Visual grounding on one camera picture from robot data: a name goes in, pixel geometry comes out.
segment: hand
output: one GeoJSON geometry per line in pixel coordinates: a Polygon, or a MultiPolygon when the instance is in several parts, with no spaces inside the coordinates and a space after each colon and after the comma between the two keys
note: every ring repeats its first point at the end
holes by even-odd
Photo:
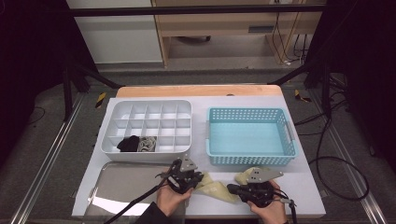
{"type": "Polygon", "coordinates": [[[190,198],[192,191],[193,188],[184,194],[179,194],[174,192],[169,185],[165,185],[157,191],[157,206],[167,217],[170,217],[180,203],[190,198]]]}
{"type": "MultiPolygon", "coordinates": [[[[280,189],[279,185],[274,181],[269,181],[274,189],[280,189]]],[[[274,200],[280,200],[280,197],[274,195],[274,200]]],[[[260,208],[253,202],[248,201],[250,210],[262,218],[265,224],[283,224],[287,222],[285,204],[279,201],[273,201],[268,206],[260,208]]]]}

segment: beige cloth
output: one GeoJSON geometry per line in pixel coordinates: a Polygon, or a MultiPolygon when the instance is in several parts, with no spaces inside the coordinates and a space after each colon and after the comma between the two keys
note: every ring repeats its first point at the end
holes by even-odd
{"type": "Polygon", "coordinates": [[[235,203],[238,200],[238,196],[231,194],[223,183],[213,181],[209,173],[204,173],[204,178],[195,189],[227,203],[235,203]]]}
{"type": "MultiPolygon", "coordinates": [[[[246,185],[248,183],[247,182],[248,176],[255,168],[260,168],[262,170],[269,170],[268,168],[265,167],[251,167],[243,173],[236,174],[234,178],[235,181],[239,185],[246,185]]],[[[227,203],[236,203],[236,201],[239,198],[238,195],[231,194],[223,183],[219,181],[213,181],[209,173],[203,173],[203,174],[204,174],[204,178],[200,183],[198,183],[195,190],[227,203]]]]}

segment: blue mesh basket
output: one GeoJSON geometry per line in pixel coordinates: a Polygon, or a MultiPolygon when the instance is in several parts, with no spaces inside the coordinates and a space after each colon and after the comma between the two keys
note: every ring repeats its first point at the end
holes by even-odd
{"type": "Polygon", "coordinates": [[[211,107],[206,153],[213,165],[287,165],[298,155],[280,108],[211,107]]]}

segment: sleeve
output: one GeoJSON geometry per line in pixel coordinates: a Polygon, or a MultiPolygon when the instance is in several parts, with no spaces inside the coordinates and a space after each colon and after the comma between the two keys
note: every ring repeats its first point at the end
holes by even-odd
{"type": "Polygon", "coordinates": [[[151,203],[135,224],[172,224],[156,203],[151,203]]]}

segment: stainless steel tray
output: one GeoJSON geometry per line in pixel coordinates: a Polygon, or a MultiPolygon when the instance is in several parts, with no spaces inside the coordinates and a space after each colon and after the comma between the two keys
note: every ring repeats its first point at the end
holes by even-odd
{"type": "MultiPolygon", "coordinates": [[[[89,197],[89,205],[85,212],[84,223],[104,222],[129,202],[140,197],[161,182],[156,175],[167,170],[167,164],[109,162],[99,174],[95,187],[89,197]]],[[[127,214],[116,223],[133,223],[146,210],[150,203],[156,202],[157,194],[149,195],[142,202],[133,206],[127,214]]],[[[174,213],[174,223],[184,223],[185,204],[181,204],[174,213]]]]}

